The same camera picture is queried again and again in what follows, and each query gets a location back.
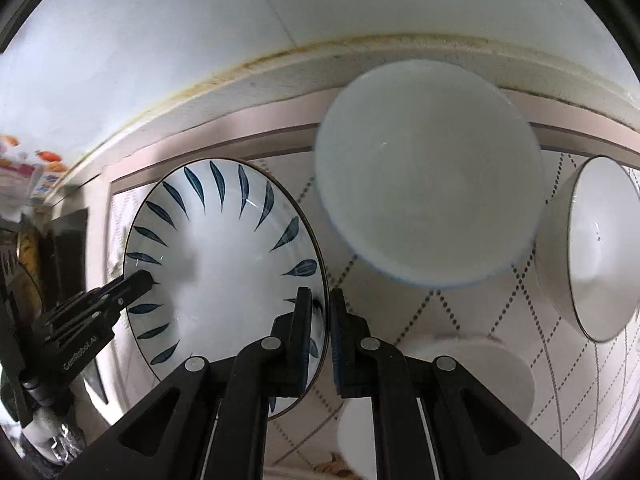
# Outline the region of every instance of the blue leaf pattern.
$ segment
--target blue leaf pattern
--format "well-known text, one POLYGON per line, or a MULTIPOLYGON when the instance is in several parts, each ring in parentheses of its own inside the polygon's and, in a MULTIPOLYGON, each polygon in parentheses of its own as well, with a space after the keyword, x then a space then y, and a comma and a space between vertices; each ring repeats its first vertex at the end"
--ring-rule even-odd
POLYGON ((244 169, 240 164, 238 164, 238 177, 240 178, 240 192, 242 193, 242 202, 240 203, 240 215, 238 219, 242 216, 242 211, 244 211, 244 206, 246 205, 246 199, 249 198, 249 180, 244 173, 244 169))
POLYGON ((151 330, 148 330, 147 332, 140 334, 136 339, 151 339, 152 337, 156 337, 158 334, 161 334, 162 332, 164 332, 168 326, 169 326, 169 323, 156 328, 152 328, 151 330))
POLYGON ((293 238, 298 236, 298 232, 300 230, 300 226, 298 225, 299 220, 300 219, 297 216, 291 219, 291 222, 289 222, 289 225, 287 226, 284 233, 280 237, 280 240, 278 240, 278 243, 273 246, 273 249, 271 251, 276 250, 278 247, 282 247, 285 244, 288 244, 290 241, 293 240, 293 238))
POLYGON ((184 206, 184 201, 182 200, 182 196, 180 195, 180 192, 177 189, 175 189, 174 186, 172 186, 171 184, 169 184, 164 180, 162 181, 162 185, 169 192, 172 198, 178 203, 180 208, 184 211, 184 214, 187 215, 187 218, 189 218, 189 215, 187 214, 187 208, 185 208, 184 206))
POLYGON ((320 355, 318 353, 318 346, 312 337, 309 338, 309 353, 316 359, 318 359, 318 356, 320 355))
POLYGON ((255 227, 254 231, 258 230, 260 224, 264 222, 264 219, 267 218, 267 216, 271 212, 271 209, 273 208, 273 202, 273 189, 271 188, 271 182, 267 180, 267 190, 264 193, 264 206, 262 206, 262 215, 260 216, 260 221, 258 222, 258 225, 255 227))
POLYGON ((151 363, 150 364, 157 365, 157 364, 164 363, 165 361, 167 361, 167 359, 174 354, 175 348, 178 346, 178 343, 176 343, 175 345, 167 348, 163 352, 160 352, 156 357, 151 359, 151 363))
POLYGON ((186 166, 184 167, 184 174, 187 177, 189 184, 191 184, 191 187, 193 187, 193 190, 200 197, 200 201, 202 202, 202 208, 204 209, 205 208, 204 207, 204 191, 202 190, 202 184, 200 183, 200 179, 196 176, 195 173, 193 173, 193 171, 191 171, 186 166))
POLYGON ((162 241, 162 239, 155 232, 153 232, 151 229, 147 229, 146 227, 140 227, 140 226, 137 226, 137 225, 134 225, 133 228, 137 232, 139 232, 141 235, 143 235, 144 237, 149 238, 150 240, 158 242, 159 244, 162 244, 165 247, 167 247, 167 244, 165 244, 162 241))
POLYGON ((146 262, 148 264, 162 265, 153 256, 149 256, 146 253, 127 253, 127 256, 132 260, 139 260, 140 262, 146 262))
POLYGON ((209 161, 209 167, 211 168, 211 173, 213 173, 213 180, 216 181, 216 186, 218 186, 218 194, 220 195, 220 212, 222 212, 222 206, 225 204, 225 178, 222 176, 222 173, 220 173, 220 170, 212 160, 209 161))
POLYGON ((148 314, 149 312, 154 311, 159 306, 162 306, 162 303, 140 303, 136 306, 132 306, 129 309, 130 314, 148 314))
POLYGON ((307 276, 313 276, 317 268, 318 264, 315 260, 302 260, 289 272, 285 272, 283 276, 301 276, 306 278, 307 276))
POLYGON ((156 213, 162 220, 164 220, 165 222, 167 222, 171 227, 173 227, 174 229, 177 230, 177 228, 174 225, 174 221, 171 220, 171 217, 169 216, 169 213, 167 211, 165 211, 161 206, 159 206, 158 204, 154 204, 153 202, 150 202, 149 200, 146 200, 146 206, 151 209, 151 211, 153 211, 154 213, 156 213))

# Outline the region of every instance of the plate rim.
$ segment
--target plate rim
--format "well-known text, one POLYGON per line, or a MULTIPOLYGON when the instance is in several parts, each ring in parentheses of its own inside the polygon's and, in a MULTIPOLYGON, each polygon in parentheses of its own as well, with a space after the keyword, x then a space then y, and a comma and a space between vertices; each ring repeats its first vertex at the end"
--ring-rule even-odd
MULTIPOLYGON (((324 367, 324 360, 326 358, 326 353, 327 353, 327 349, 328 349, 328 346, 329 346, 329 335, 330 335, 329 334, 329 328, 330 328, 330 321, 331 321, 331 315, 330 315, 331 306, 330 306, 330 302, 329 302, 329 286, 328 286, 328 280, 327 280, 327 276, 326 276, 326 269, 324 268, 324 260, 322 259, 322 253, 320 251, 320 245, 318 244, 318 239, 316 238, 316 234, 314 233, 313 229, 311 228, 311 224, 309 223, 309 220, 306 218, 306 215, 302 211, 302 208, 300 207, 298 202, 292 197, 291 193, 289 193, 289 191, 275 177, 271 176, 269 173, 267 173, 266 171, 262 170, 261 168, 259 168, 258 166, 256 166, 255 164, 252 164, 251 162, 249 162, 247 160, 241 160, 239 158, 234 158, 232 156, 216 156, 216 157, 206 156, 206 157, 196 158, 195 160, 190 160, 189 162, 185 162, 184 164, 180 164, 179 166, 176 166, 171 171, 169 171, 168 173, 164 174, 162 176, 162 178, 160 178, 154 184, 154 186, 148 191, 148 193, 145 195, 144 199, 140 203, 140 206, 138 207, 138 210, 136 211, 135 216, 133 217, 133 221, 131 222, 131 227, 129 229, 129 232, 127 233, 127 241, 125 242, 125 250, 124 250, 124 252, 122 254, 122 275, 124 276, 124 269, 125 269, 125 264, 126 264, 126 260, 127 260, 127 246, 129 245, 129 237, 131 236, 131 232, 133 231, 133 224, 135 224, 136 219, 138 218, 138 215, 139 215, 140 211, 142 210, 143 206, 145 205, 146 199, 151 196, 151 194, 156 190, 156 187, 160 186, 160 184, 162 184, 164 182, 164 180, 168 176, 170 176, 171 174, 174 174, 176 171, 180 170, 180 168, 186 168, 190 164, 195 164, 196 162, 202 162, 203 160, 213 160, 213 161, 216 161, 216 160, 227 160, 229 162, 236 162, 238 164, 242 164, 243 166, 246 166, 248 168, 251 168, 252 170, 257 171, 257 173, 261 174, 264 178, 266 178, 268 182, 271 182, 273 185, 277 186, 278 189, 283 193, 285 198, 287 200, 289 200, 289 203, 293 206, 295 211, 300 216, 300 219, 302 220, 302 223, 305 225, 306 231, 309 234, 309 238, 311 239, 311 243, 312 243, 312 245, 314 247, 314 251, 316 252, 316 258, 318 259, 318 266, 320 268, 320 274, 321 274, 321 279, 322 279, 322 291, 324 293, 324 309, 323 309, 323 312, 322 312, 323 317, 324 317, 324 341, 323 341, 323 345, 322 345, 322 353, 320 354, 320 357, 318 359, 318 368, 316 368, 316 373, 314 374, 314 376, 309 381, 308 385, 306 386, 305 393, 302 396, 298 397, 294 402, 292 402, 289 406, 287 406, 281 412, 279 412, 279 413, 277 413, 275 415, 268 416, 267 420, 274 420, 274 419, 278 418, 279 416, 284 415, 285 413, 287 413, 290 410, 292 410, 306 396, 306 394, 308 394, 309 390, 316 384, 316 381, 318 380, 318 377, 320 376, 320 372, 322 371, 322 368, 324 367)), ((125 312, 127 313, 127 322, 129 323, 129 327, 131 328, 132 325, 131 325, 131 320, 130 320, 130 317, 129 317, 129 309, 126 308, 125 312)), ((162 379, 160 379, 160 377, 158 377, 158 375, 156 374, 155 370, 153 370, 153 368, 149 364, 149 361, 145 357, 144 352, 140 348, 140 343, 138 342, 138 340, 136 339, 135 336, 133 337, 133 339, 136 342, 136 346, 138 347, 138 351, 140 352, 140 355, 142 355, 142 358, 145 360, 146 366, 149 368, 149 370, 151 370, 151 373, 154 375, 154 377, 158 381, 162 382, 162 379)))

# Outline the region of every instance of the patterned plate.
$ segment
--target patterned plate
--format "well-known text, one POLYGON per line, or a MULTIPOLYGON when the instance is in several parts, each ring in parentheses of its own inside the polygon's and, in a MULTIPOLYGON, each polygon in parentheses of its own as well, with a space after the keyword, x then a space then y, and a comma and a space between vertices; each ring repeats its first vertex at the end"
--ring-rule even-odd
MULTIPOLYGON (((178 168, 140 206, 124 260, 125 277, 142 268, 156 282, 127 314, 159 380, 191 355, 217 361, 269 335, 299 286, 318 300, 308 386, 315 380, 328 341, 324 265, 302 211, 270 176, 229 159, 178 168)), ((274 400, 272 416, 295 402, 274 400)))

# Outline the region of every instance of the white wall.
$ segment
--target white wall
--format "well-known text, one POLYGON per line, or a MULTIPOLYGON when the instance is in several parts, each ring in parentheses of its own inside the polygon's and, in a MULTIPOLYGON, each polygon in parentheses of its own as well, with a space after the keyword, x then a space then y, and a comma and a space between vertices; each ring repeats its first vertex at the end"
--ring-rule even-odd
POLYGON ((0 56, 0 133, 69 165, 161 100, 257 57, 406 32, 541 50, 638 94, 582 0, 44 0, 0 56))

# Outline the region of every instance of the screw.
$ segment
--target screw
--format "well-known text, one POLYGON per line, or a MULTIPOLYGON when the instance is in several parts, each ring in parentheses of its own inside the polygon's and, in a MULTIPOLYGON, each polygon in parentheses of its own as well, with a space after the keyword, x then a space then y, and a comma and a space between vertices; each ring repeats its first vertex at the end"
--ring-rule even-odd
POLYGON ((365 350, 377 350, 380 348, 380 341, 375 337, 366 337, 360 342, 360 346, 365 350))
POLYGON ((184 367, 190 372, 199 372, 204 368, 204 359, 202 357, 192 357, 187 359, 184 367))
POLYGON ((277 337, 265 337, 260 343, 265 350, 276 350, 280 348, 280 340, 277 337))
POLYGON ((436 366, 444 372, 451 372, 456 369, 456 360, 448 355, 443 355, 436 359, 436 366))

